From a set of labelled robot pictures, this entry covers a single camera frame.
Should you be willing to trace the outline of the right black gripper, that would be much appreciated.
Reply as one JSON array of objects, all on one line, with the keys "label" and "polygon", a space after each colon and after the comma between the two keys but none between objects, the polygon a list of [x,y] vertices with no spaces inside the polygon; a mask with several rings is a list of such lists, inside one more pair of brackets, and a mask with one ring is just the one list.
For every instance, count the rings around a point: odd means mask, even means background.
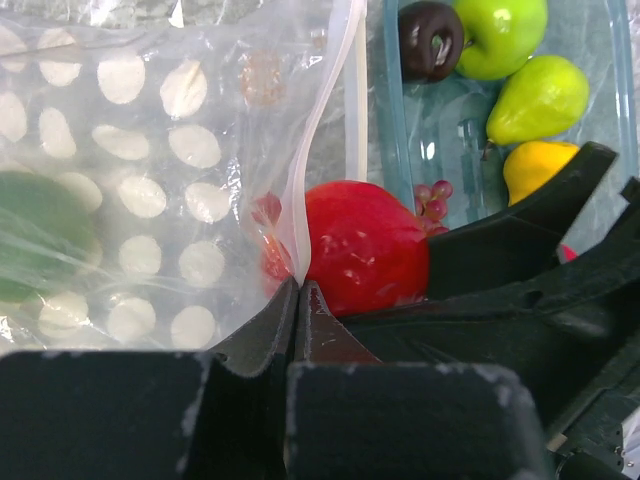
[{"label": "right black gripper", "polygon": [[639,475],[639,182],[605,239],[534,278],[347,318],[387,360],[496,363],[534,396],[560,479]]}]

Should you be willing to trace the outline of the red grape bunch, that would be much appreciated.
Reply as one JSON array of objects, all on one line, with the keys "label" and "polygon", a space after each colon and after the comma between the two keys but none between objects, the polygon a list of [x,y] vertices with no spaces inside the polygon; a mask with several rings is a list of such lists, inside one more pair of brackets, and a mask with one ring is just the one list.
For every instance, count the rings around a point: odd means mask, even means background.
[{"label": "red grape bunch", "polygon": [[443,224],[448,214],[447,201],[453,194],[453,186],[439,180],[433,185],[418,184],[414,187],[415,212],[429,237],[447,233]]}]

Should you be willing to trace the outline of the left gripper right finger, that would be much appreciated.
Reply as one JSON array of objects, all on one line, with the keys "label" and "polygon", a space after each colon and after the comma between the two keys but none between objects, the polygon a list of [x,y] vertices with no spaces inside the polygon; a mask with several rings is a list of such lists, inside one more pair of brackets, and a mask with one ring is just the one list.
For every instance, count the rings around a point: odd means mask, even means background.
[{"label": "left gripper right finger", "polygon": [[323,364],[379,364],[329,311],[320,287],[306,282],[299,297],[295,361]]}]

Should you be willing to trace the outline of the green apple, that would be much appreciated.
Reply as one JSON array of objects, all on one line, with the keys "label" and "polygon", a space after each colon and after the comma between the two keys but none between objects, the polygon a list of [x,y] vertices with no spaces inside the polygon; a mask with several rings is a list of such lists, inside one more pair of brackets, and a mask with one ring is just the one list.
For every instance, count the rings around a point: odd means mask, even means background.
[{"label": "green apple", "polygon": [[493,81],[520,69],[542,42],[548,4],[542,0],[462,0],[453,8],[464,30],[456,71]]}]

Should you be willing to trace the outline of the dark green avocado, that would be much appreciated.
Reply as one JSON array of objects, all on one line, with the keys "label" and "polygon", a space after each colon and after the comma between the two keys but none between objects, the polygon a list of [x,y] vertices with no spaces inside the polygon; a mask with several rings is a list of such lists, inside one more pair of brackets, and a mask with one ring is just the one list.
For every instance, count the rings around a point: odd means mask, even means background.
[{"label": "dark green avocado", "polygon": [[89,257],[94,230],[82,201],[42,175],[1,173],[1,300],[51,293]]}]

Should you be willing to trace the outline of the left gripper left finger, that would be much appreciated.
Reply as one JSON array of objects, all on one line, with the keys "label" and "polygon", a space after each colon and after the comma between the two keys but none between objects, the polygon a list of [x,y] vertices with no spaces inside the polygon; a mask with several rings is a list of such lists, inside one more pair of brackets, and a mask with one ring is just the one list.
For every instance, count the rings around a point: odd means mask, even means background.
[{"label": "left gripper left finger", "polygon": [[243,326],[210,349],[234,375],[263,375],[291,358],[299,286],[286,279],[267,305]]}]

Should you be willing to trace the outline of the green pear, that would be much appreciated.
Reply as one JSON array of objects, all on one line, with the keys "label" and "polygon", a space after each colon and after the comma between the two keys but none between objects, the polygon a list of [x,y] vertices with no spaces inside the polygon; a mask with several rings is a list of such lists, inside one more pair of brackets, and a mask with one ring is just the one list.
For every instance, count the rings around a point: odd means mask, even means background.
[{"label": "green pear", "polygon": [[505,82],[486,123],[489,142],[505,146],[559,135],[584,115],[586,74],[570,60],[541,55]]}]

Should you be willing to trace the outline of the clear polka dot zip bag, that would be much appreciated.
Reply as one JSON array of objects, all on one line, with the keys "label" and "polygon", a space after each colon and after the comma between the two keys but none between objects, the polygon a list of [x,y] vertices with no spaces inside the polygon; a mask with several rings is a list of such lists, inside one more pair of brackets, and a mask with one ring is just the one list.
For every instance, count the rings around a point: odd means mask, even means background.
[{"label": "clear polka dot zip bag", "polygon": [[1,349],[205,349],[310,263],[309,181],[367,170],[363,1],[5,1],[1,173],[94,241]]}]

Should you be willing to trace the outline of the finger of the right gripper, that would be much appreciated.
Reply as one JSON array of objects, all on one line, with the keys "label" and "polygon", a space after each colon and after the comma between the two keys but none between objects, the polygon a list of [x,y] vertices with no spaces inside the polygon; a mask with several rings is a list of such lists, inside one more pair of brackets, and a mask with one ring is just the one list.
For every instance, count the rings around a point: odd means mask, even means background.
[{"label": "finger of the right gripper", "polygon": [[616,158],[610,148],[588,142],[526,199],[430,238],[426,298],[444,300],[541,273]]}]

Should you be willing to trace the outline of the red apple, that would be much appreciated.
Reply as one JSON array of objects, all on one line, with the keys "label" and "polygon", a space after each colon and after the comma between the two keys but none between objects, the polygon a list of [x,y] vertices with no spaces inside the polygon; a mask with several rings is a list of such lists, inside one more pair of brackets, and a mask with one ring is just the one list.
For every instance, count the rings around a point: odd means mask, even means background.
[{"label": "red apple", "polygon": [[412,304],[428,287],[427,233],[403,204],[368,182],[338,180],[306,192],[311,263],[337,318]]}]

